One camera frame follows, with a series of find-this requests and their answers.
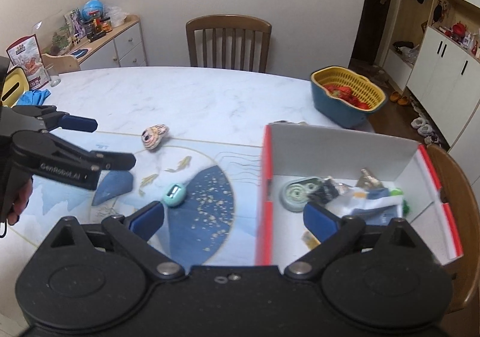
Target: snack bag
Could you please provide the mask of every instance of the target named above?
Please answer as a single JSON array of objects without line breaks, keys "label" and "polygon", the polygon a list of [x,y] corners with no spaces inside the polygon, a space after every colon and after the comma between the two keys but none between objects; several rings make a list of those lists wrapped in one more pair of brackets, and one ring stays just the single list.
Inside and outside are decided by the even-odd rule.
[{"label": "snack bag", "polygon": [[11,63],[25,72],[30,90],[40,89],[49,82],[35,35],[20,38],[9,46],[7,53]]}]

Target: chair backrest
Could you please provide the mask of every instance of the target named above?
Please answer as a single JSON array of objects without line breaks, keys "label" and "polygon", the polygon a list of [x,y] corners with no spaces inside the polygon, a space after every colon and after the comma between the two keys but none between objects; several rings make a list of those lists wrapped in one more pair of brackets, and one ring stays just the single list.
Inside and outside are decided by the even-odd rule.
[{"label": "chair backrest", "polygon": [[42,62],[45,67],[53,65],[58,74],[78,72],[80,70],[78,60],[71,55],[51,56],[42,54]]},{"label": "chair backrest", "polygon": [[[245,70],[245,58],[247,42],[250,43],[248,52],[248,70],[254,71],[255,61],[255,42],[258,39],[256,33],[262,34],[262,44],[260,49],[259,67],[260,73],[265,73],[268,58],[268,48],[270,47],[270,34],[272,25],[265,20],[243,15],[210,15],[190,20],[186,24],[188,51],[190,54],[190,65],[198,67],[197,46],[195,42],[195,31],[202,31],[202,55],[203,67],[208,67],[208,59],[212,60],[212,66],[217,68],[217,38],[222,37],[221,43],[221,67],[227,66],[227,37],[231,37],[231,52],[229,64],[231,69]],[[207,52],[207,30],[212,30],[211,57]],[[239,57],[237,58],[237,38],[241,38]]]},{"label": "chair backrest", "polygon": [[453,158],[436,145],[429,145],[427,151],[442,183],[442,200],[450,203],[463,246],[463,257],[445,267],[453,279],[448,312],[454,312],[464,309],[479,289],[480,212],[470,183]]}]

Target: wooden countertop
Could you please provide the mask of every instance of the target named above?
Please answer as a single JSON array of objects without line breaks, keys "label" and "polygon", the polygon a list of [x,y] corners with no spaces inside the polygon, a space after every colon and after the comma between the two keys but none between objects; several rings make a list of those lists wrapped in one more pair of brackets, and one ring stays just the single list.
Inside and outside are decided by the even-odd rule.
[{"label": "wooden countertop", "polygon": [[128,30],[133,25],[136,25],[138,22],[140,22],[140,18],[137,15],[128,15],[123,25],[115,27],[111,32],[107,33],[107,35],[105,35],[103,38],[97,39],[95,42],[90,43],[88,39],[84,38],[79,45],[75,46],[70,51],[70,54],[78,49],[91,49],[85,56],[78,59],[78,63],[82,63],[106,43],[120,35],[122,32]]}]

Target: white cardboard box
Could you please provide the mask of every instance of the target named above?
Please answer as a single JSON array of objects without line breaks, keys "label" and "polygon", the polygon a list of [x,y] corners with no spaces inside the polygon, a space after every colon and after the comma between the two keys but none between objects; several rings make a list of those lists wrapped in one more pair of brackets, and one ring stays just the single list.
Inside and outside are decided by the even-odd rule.
[{"label": "white cardboard box", "polygon": [[463,255],[448,204],[425,146],[416,141],[296,124],[270,124],[262,151],[262,188],[256,264],[280,270],[306,254],[303,214],[287,211],[279,192],[292,179],[327,177],[354,185],[368,168],[385,186],[400,188],[409,203],[407,221],[445,265]]}]

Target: slipper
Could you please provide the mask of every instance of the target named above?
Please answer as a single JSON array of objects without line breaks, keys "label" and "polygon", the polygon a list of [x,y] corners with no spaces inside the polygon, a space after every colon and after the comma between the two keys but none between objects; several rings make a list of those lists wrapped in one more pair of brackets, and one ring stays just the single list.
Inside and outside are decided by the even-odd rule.
[{"label": "slipper", "polygon": [[422,137],[428,137],[434,130],[429,124],[426,124],[425,126],[419,127],[417,131]]},{"label": "slipper", "polygon": [[410,99],[406,96],[402,96],[400,99],[398,99],[397,104],[399,106],[408,106],[410,104]]},{"label": "slipper", "polygon": [[399,92],[394,91],[394,92],[392,92],[392,94],[390,95],[390,101],[396,103],[396,102],[398,102],[398,99],[401,98],[401,97],[402,97],[402,95],[399,94]]},{"label": "slipper", "polygon": [[414,129],[419,129],[422,126],[425,126],[427,124],[427,121],[423,118],[417,118],[414,119],[413,122],[411,122],[410,126],[412,126]]}]

